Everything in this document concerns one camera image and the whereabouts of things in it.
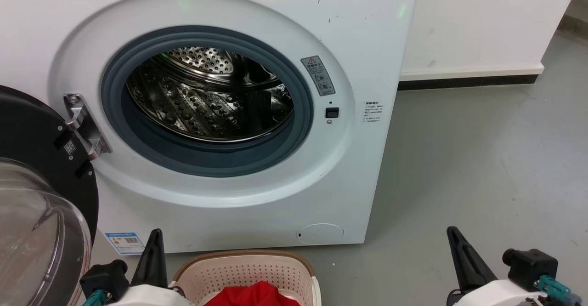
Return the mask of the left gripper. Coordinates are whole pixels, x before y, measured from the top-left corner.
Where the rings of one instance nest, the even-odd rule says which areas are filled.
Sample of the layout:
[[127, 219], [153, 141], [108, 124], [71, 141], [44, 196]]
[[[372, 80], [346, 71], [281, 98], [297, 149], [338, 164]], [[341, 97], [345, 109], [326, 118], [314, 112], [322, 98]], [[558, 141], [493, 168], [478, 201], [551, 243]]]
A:
[[117, 302], [109, 306], [194, 306], [178, 291], [168, 289], [164, 238], [154, 229], [141, 254], [131, 286]]

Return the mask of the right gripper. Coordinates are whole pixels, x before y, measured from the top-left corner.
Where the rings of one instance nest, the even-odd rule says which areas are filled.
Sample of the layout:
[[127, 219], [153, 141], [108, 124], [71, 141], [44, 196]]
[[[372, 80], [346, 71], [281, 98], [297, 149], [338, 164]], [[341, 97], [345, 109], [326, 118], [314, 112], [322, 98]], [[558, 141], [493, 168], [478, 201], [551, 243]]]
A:
[[447, 296], [448, 306], [546, 306], [559, 294], [554, 278], [539, 278], [531, 291], [510, 279], [498, 278], [457, 227], [447, 228], [458, 289]]

